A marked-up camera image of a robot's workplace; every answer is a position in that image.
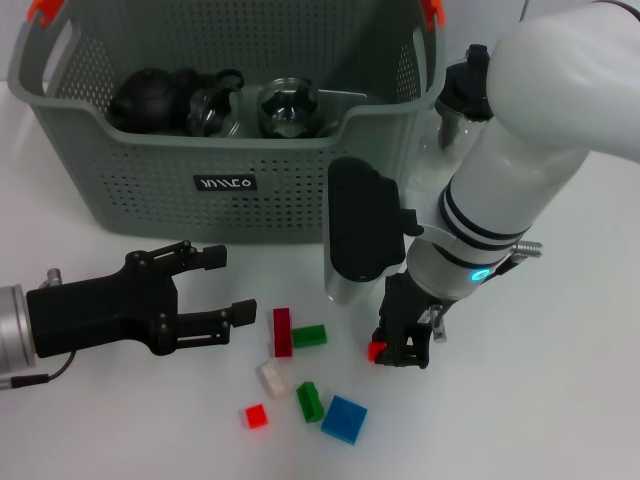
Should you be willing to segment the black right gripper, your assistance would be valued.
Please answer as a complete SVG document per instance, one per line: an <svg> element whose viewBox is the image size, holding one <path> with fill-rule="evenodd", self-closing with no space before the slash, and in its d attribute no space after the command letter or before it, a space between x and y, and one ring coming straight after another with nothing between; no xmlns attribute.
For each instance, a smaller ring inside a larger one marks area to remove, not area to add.
<svg viewBox="0 0 640 480"><path fill-rule="evenodd" d="M372 334L373 362L399 366L404 347L407 366L426 369L430 361L431 309L443 301L423 290L408 272L388 276L379 310L379 324Z"/></svg>

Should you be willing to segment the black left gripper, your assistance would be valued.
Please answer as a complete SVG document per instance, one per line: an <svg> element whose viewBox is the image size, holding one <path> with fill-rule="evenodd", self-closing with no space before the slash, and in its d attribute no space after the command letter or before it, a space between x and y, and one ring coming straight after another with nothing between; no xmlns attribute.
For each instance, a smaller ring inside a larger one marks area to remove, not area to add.
<svg viewBox="0 0 640 480"><path fill-rule="evenodd" d="M231 328L254 324L255 299L219 310L178 313L172 277L227 265L227 248L198 250L188 240L132 252L114 274L32 290L26 294L36 354L47 358L121 340L157 356L176 349L226 345Z"/></svg>

